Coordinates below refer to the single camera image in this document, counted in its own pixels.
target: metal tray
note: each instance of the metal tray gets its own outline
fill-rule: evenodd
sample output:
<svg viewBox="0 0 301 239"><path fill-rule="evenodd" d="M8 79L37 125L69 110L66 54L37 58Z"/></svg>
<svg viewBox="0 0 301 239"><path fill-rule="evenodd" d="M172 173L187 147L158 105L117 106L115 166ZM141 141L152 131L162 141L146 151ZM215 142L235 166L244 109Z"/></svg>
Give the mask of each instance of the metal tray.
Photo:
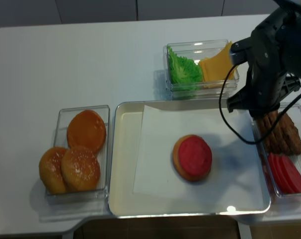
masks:
<svg viewBox="0 0 301 239"><path fill-rule="evenodd" d="M167 200L150 197L144 194L134 194L133 185L141 134L144 106L160 110L185 111L217 109L218 99L162 102L123 103L115 113L115 131L113 141L113 156L111 178L109 184L108 206L117 217L151 217L151 216L191 216L216 215L222 212L205 212L196 206L186 205L178 200ZM270 207L271 199L265 176L259 164L259 178L264 208L260 211L236 212L237 214L264 213Z"/></svg>

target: black cable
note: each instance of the black cable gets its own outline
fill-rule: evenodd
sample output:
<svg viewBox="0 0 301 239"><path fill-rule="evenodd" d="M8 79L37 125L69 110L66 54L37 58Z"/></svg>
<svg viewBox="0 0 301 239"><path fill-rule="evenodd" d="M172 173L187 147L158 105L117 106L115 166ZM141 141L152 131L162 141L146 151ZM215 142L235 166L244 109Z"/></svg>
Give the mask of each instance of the black cable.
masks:
<svg viewBox="0 0 301 239"><path fill-rule="evenodd" d="M83 226L81 226L81 231L82 231L82 238L84 239L84 230L83 230Z"/></svg>
<svg viewBox="0 0 301 239"><path fill-rule="evenodd" d="M269 134L274 130L274 128L276 127L277 123L279 122L279 120L282 118L282 116L298 101L301 99L301 94L298 95L293 101L291 101L287 107L281 111L279 114L278 114L278 117L276 118L275 122L273 123L273 125L270 127L270 129L265 133L265 135L263 135L260 139L258 139L257 141L248 141L246 139L244 139L236 130L233 129L233 127L230 126L230 124L226 121L225 117L224 117L224 114L222 113L222 110L221 110L221 98L222 98L222 93L224 91L224 88L225 88L225 85L226 85L226 82L228 80L228 77L230 75L230 73L235 69L237 65L234 65L230 71L228 72L227 76L226 76L226 79L221 87L221 91L220 91L220 95L219 95L219 111L220 111L220 114L221 114L221 117L222 119L224 120L225 124L229 127L229 129L231 131L233 131L235 133L235 135L237 135L242 141L244 141L246 144L258 144L258 143L261 143L266 137L269 136Z"/></svg>

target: plastic container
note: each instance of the plastic container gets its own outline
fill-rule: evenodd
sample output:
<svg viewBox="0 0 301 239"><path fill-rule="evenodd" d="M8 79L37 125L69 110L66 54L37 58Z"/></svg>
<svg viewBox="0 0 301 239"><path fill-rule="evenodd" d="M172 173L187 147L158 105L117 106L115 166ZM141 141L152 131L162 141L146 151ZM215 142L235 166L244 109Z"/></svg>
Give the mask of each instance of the plastic container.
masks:
<svg viewBox="0 0 301 239"><path fill-rule="evenodd" d="M86 192L72 192L65 194L51 194L46 190L45 195L48 203L50 204L60 204L60 203L74 203L90 201L95 199L104 199L107 197L106 179L107 179L107 147L108 147L108 135L109 135L109 111L108 106L94 106L94 107L83 107L83 108L72 108L63 109L59 112L54 146L60 146L69 148L67 143L67 128L71 120L80 112L84 110L93 110L100 115L104 121L106 127L106 140L104 146L97 154L97 159L101 168L101 177L97 185L96 190L86 191Z"/></svg>
<svg viewBox="0 0 301 239"><path fill-rule="evenodd" d="M287 103L281 103L281 106L279 108L279 111L282 111L288 104ZM295 123L295 126L299 130L299 136L301 138L301 106L299 104L295 104L288 110L288 115L292 119L292 121ZM289 156L289 159L294 163L296 169L299 171L301 175L301 155L298 156ZM274 196L274 200L276 203L279 204L286 204L286 203L301 203L301 193L297 194L284 194L281 192L279 187L277 186L273 174L271 172L268 159L265 158L267 168L264 168L264 173L266 176L267 183L269 183L273 188L269 191L272 192Z"/></svg>
<svg viewBox="0 0 301 239"><path fill-rule="evenodd" d="M164 47L164 68L166 72L166 91L170 98L175 99L197 99L204 97L219 96L224 79L214 82L196 82L185 84L173 84L170 77L169 54L167 47L171 47L177 56L184 56L194 60L196 64L202 59L217 55L228 44L227 40L197 41L187 43L168 44ZM235 70L234 78L226 83L223 95L230 96L237 89L239 81L238 71Z"/></svg>

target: red tomato slice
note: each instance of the red tomato slice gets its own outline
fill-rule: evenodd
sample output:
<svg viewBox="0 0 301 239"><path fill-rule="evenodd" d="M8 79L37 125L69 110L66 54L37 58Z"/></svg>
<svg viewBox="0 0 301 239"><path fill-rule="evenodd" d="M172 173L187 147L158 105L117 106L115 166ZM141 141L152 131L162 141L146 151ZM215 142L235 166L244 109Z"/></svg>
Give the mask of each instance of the red tomato slice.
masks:
<svg viewBox="0 0 301 239"><path fill-rule="evenodd" d="M283 172L282 167L280 166L280 156L276 155L275 156L275 167L278 173L278 176L281 180L282 186L285 190L286 193L295 193L295 191L292 189L292 187L290 186L290 184L288 183L286 176Z"/></svg>
<svg viewBox="0 0 301 239"><path fill-rule="evenodd" d="M208 144L198 136L185 139L178 150L181 167L192 176L199 176L210 170L212 153Z"/></svg>
<svg viewBox="0 0 301 239"><path fill-rule="evenodd" d="M301 175L291 160L286 156L279 159L284 176L295 193L301 193Z"/></svg>
<svg viewBox="0 0 301 239"><path fill-rule="evenodd" d="M274 180L275 180L276 184L278 185L278 187L280 188L280 190L283 193L287 193L286 189L284 188L284 186L281 182L281 179L280 179L280 177L277 173L277 170L276 170L276 167L275 167L275 155L273 153L270 153L268 155L268 162L269 162L269 166L270 166L270 169L272 171L272 175L274 177Z"/></svg>

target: lettuce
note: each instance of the lettuce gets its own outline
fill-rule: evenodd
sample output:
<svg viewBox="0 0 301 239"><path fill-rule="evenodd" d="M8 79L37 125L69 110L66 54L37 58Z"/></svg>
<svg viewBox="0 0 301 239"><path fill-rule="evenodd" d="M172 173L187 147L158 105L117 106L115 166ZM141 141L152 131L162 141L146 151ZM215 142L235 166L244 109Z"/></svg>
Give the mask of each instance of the lettuce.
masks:
<svg viewBox="0 0 301 239"><path fill-rule="evenodd" d="M177 56L168 48L170 78L173 84L202 82L203 74L200 66L197 66L192 59ZM193 90L194 87L183 87L183 90Z"/></svg>

